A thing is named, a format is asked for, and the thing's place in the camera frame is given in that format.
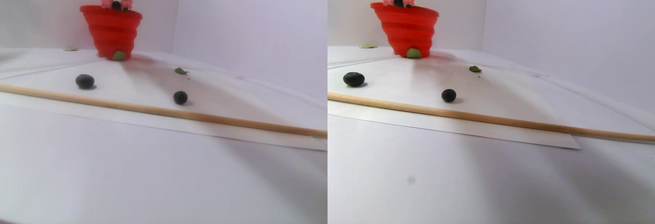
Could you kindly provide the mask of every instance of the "wooden stick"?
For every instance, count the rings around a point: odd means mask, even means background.
[[[230,117],[213,116],[209,114],[199,114],[190,111],[180,111],[175,109],[166,109],[160,107],[153,107],[148,105],[138,105],[134,103],[117,102],[113,100],[102,100],[99,98],[92,98],[78,95],[68,95],[63,93],[56,93],[51,91],[41,91],[38,89],[25,88],[21,86],[11,86],[7,84],[0,84],[0,91],[7,93],[14,93],[17,95],[34,96],[39,98],[46,98],[51,100],[61,100],[64,102],[83,103],[86,105],[95,105],[101,107],[108,107],[113,109],[121,109],[126,111],[136,111],[143,114],[154,114],[167,117],[177,117],[180,119],[190,119],[195,121],[203,121],[208,123],[226,124],[232,126],[240,126],[245,128],[255,128],[259,130],[268,130],[273,132],[293,133],[294,135],[304,136],[320,136],[328,137],[326,130],[314,130],[310,128],[299,128],[294,126],[285,126],[272,123],[261,123],[255,121],[248,121],[244,119],[234,119]]]
[[[650,143],[650,142],[655,142],[655,136],[649,136],[649,135],[634,135],[633,133],[619,133],[619,132],[610,132],[604,130],[593,130],[588,128],[575,128],[571,126],[563,126],[557,124],[536,123],[536,122],[524,121],[518,119],[508,119],[503,117],[470,114],[468,112],[462,112],[462,111],[452,111],[448,109],[438,109],[433,107],[410,105],[407,103],[388,102],[384,100],[374,100],[369,98],[341,95],[335,93],[328,93],[327,99],[334,100],[337,102],[353,103],[358,105],[367,105],[371,107],[378,107],[384,109],[392,109],[396,111],[407,111],[416,114],[427,114],[427,115],[440,116],[440,117],[450,117],[454,119],[465,119],[470,121],[478,121],[482,123],[501,124],[501,125],[515,126],[521,128],[532,128],[536,130],[545,130],[545,131],[552,131],[552,132],[572,133],[573,135],[595,136],[595,137],[615,138],[615,139],[623,139],[623,140],[637,140],[637,141],[648,142],[648,144],[655,144],[655,143]]]

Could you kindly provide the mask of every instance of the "green leaf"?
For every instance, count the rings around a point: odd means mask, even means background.
[[[468,70],[471,71],[471,72],[482,72],[482,70],[480,70],[480,68],[478,68],[475,65],[469,67]]]
[[[187,74],[187,71],[183,70],[182,68],[175,68],[175,72],[177,74]]]

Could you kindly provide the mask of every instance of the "light green ball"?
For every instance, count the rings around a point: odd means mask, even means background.
[[[114,52],[114,61],[124,61],[125,60],[125,52],[124,51],[116,51]]]
[[[419,49],[407,49],[407,58],[421,58]]]

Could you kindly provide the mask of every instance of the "dark round object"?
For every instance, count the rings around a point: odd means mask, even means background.
[[[75,83],[80,88],[91,88],[95,82],[93,77],[87,74],[78,75],[75,79]]]
[[[112,4],[112,9],[114,9],[115,11],[121,11],[121,2],[114,1],[114,3]]]
[[[394,0],[394,4],[396,5],[396,7],[400,7],[400,8],[405,7],[405,5],[403,4],[403,0]]]
[[[189,96],[187,96],[187,93],[184,91],[177,91],[175,92],[175,95],[173,95],[173,100],[175,100],[175,103],[178,105],[182,105],[183,103],[186,103],[187,100],[189,100]]]
[[[445,102],[452,102],[455,98],[457,97],[457,93],[454,92],[452,89],[446,89],[442,92],[442,99],[444,99]]]
[[[343,82],[348,84],[348,86],[360,86],[364,83],[364,75],[358,74],[357,72],[348,72],[343,76]]]

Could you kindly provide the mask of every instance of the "white board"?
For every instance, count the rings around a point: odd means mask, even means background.
[[[133,59],[125,62],[97,58],[95,51],[33,49],[3,50],[0,54],[9,56],[0,62],[0,70],[5,70],[0,72],[0,83],[4,84],[264,123],[326,129],[323,109],[174,54],[135,53]],[[177,67],[183,67],[190,73],[177,74],[174,72]],[[79,89],[75,77],[80,74],[92,75],[96,80],[96,88]],[[184,105],[173,102],[173,94],[177,91],[185,91],[189,95],[189,101]],[[327,150],[325,139],[311,136],[154,116],[8,93],[0,93],[0,103],[201,135]]]
[[[330,50],[330,53],[339,52],[339,49]],[[467,63],[436,57],[421,60],[393,58],[347,65],[328,70],[328,91],[487,116],[560,124],[548,103],[534,91],[531,77],[484,67],[481,73],[473,73],[468,70],[469,66]],[[348,72],[363,74],[366,77],[365,85],[353,88],[344,84],[342,77]],[[457,99],[452,103],[446,103],[441,98],[442,91],[447,88],[457,92]],[[412,114],[332,101],[328,103],[328,114],[529,144],[580,149],[573,136],[567,133]]]

